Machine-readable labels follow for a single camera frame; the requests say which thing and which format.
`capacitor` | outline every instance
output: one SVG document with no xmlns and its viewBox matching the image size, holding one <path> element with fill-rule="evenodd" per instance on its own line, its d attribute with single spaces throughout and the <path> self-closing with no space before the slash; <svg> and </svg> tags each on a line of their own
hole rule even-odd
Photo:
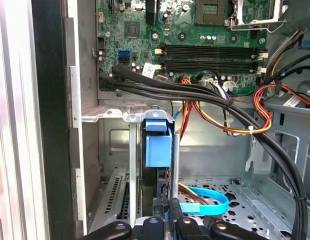
<svg viewBox="0 0 310 240">
<path fill-rule="evenodd" d="M 169 15 L 167 14 L 167 12 L 165 12 L 164 14 L 163 14 L 163 17 L 161 18 L 161 20 L 163 21 L 163 22 L 165 22 L 166 21 L 166 19 L 169 17 Z"/>
</svg>

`green circuit board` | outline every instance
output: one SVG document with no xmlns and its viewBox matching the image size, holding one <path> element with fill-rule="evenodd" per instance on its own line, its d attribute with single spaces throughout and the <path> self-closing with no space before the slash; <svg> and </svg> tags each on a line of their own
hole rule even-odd
<svg viewBox="0 0 310 240">
<path fill-rule="evenodd" d="M 169 6 L 169 17 L 163 22 L 164 12 L 159 11 L 153 26 L 146 24 L 145 7 L 142 8 L 145 6 L 144 0 L 113 0 L 115 5 L 112 7 L 110 7 L 109 0 L 97 1 L 98 48 L 104 49 L 103 61 L 98 63 L 98 67 L 106 74 L 112 72 L 113 64 L 118 61 L 118 50 L 131 52 L 130 63 L 127 65 L 134 63 L 136 67 L 138 66 L 137 72 L 142 72 L 145 63 L 159 64 L 159 56 L 155 54 L 155 49 L 159 48 L 161 42 L 172 45 L 258 49 L 265 49 L 266 46 L 267 32 L 265 30 L 256 32 L 252 37 L 252 31 L 231 31 L 221 21 L 213 24 L 198 24 L 199 0 L 162 0 L 160 9 L 167 9 Z M 225 0 L 224 2 L 223 21 L 228 19 L 233 10 L 232 1 Z M 203 6 L 205 7 L 202 14 L 214 15 L 217 11 L 214 5 Z M 243 19 L 246 22 L 265 19 L 268 14 L 269 0 L 244 1 Z M 185 35 L 183 41 L 180 38 L 181 33 Z M 194 77 L 199 73 L 200 71 L 157 70 L 155 72 L 155 74 L 167 77 L 170 82 L 175 82 L 180 77 Z M 219 72 L 219 74 L 226 78 L 237 79 L 237 88 L 233 89 L 234 94 L 246 94 L 256 88 L 257 74 L 238 72 Z"/>
</svg>

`metal bracket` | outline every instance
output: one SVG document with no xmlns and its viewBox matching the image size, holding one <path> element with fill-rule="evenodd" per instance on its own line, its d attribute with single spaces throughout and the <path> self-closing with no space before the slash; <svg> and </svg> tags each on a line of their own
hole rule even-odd
<svg viewBox="0 0 310 240">
<path fill-rule="evenodd" d="M 251 22 L 244 22 L 244 2 L 245 0 L 233 0 L 234 3 L 234 13 L 232 14 L 230 20 L 230 29 L 232 31 L 250 31 L 250 30 L 267 30 L 269 33 L 275 32 L 277 29 L 283 26 L 286 22 L 286 19 L 280 20 L 282 14 L 289 8 L 287 5 L 283 5 L 284 0 L 274 0 L 274 4 L 272 6 L 272 18 L 269 19 L 253 19 Z M 269 24 L 277 24 L 281 23 L 281 25 L 273 31 L 270 31 L 268 27 L 259 27 L 259 28 L 238 28 L 242 26 L 256 26 L 256 25 L 269 25 Z"/>
</svg>

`metal frame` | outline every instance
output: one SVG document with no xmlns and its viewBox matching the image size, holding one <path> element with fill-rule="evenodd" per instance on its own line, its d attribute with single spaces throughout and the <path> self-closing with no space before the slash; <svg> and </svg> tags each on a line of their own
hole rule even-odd
<svg viewBox="0 0 310 240">
<path fill-rule="evenodd" d="M 39 112 L 31 1 L 0 0 L 0 239 L 50 239 Z"/>
</svg>

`sticker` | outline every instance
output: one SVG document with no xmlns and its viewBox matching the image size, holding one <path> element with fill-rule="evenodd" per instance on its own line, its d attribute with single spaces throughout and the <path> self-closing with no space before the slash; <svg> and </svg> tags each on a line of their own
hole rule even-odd
<svg viewBox="0 0 310 240">
<path fill-rule="evenodd" d="M 233 91 L 233 88 L 237 88 L 237 85 L 236 85 L 236 83 L 235 83 L 234 81 L 225 81 L 225 82 L 223 83 L 222 88 L 223 88 L 224 91 L 226 91 L 226 92 L 227 92 L 228 90 Z"/>
<path fill-rule="evenodd" d="M 301 100 L 299 100 L 296 96 L 292 96 L 283 104 L 283 106 L 294 108 L 297 104 L 299 104 Z"/>
<path fill-rule="evenodd" d="M 155 65 L 145 62 L 143 72 L 141 74 L 152 79 L 154 77 L 155 69 Z"/>
</svg>

